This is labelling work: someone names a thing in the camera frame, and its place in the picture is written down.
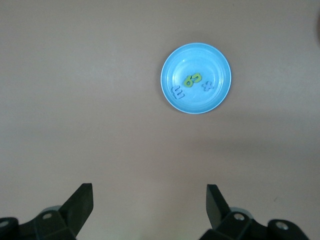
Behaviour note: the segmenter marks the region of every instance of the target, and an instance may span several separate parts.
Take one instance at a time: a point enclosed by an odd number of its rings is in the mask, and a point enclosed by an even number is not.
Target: plastic plate
[[[176,109],[203,114],[216,108],[227,96],[231,70],[225,56],[205,43],[189,43],[176,49],[161,72],[164,96]]]

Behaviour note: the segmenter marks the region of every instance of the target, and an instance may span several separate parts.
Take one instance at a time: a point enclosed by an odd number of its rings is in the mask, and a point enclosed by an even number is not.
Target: bolt
[[[281,230],[288,230],[288,229],[289,229],[288,225],[285,224],[285,223],[282,222],[282,221],[277,221],[277,222],[275,223],[275,225],[276,225],[279,229],[281,229]]]
[[[3,228],[5,226],[7,226],[9,224],[8,221],[3,221],[3,222],[0,222],[0,228]]]
[[[240,213],[236,213],[235,215],[233,215],[235,219],[239,220],[239,221],[243,221],[245,220],[245,217],[240,214]]]

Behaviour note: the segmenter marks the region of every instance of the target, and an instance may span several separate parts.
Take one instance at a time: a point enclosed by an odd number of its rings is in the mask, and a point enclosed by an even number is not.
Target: screw
[[[47,213],[47,214],[42,216],[42,219],[45,220],[45,219],[49,219],[51,217],[52,217],[52,214],[51,213]]]
[[[279,229],[281,229],[281,230],[288,230],[288,229],[289,229],[288,225],[285,224],[285,223],[282,222],[282,221],[277,221],[277,222],[275,223],[275,225],[276,225]]]
[[[3,228],[5,226],[7,226],[9,224],[8,221],[3,221],[3,222],[0,222],[0,228]]]
[[[245,220],[245,217],[240,214],[240,213],[236,213],[235,215],[233,215],[235,219],[239,220],[239,221],[243,221]]]

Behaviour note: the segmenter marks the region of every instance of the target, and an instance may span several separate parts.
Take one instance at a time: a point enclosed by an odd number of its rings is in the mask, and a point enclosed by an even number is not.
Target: tabletop
[[[203,114],[160,78],[206,43],[232,74]],[[77,239],[197,240],[207,184],[261,224],[320,236],[320,2],[0,1],[0,217],[33,219],[92,183]]]

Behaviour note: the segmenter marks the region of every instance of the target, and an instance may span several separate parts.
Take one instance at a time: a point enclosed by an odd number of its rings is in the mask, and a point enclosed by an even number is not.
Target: black plastic bracket
[[[14,217],[0,218],[0,240],[75,240],[94,207],[91,183],[83,183],[59,208],[40,213],[19,225]]]
[[[309,240],[290,221],[273,219],[263,226],[243,212],[231,211],[217,185],[207,186],[206,212],[212,229],[200,240]]]

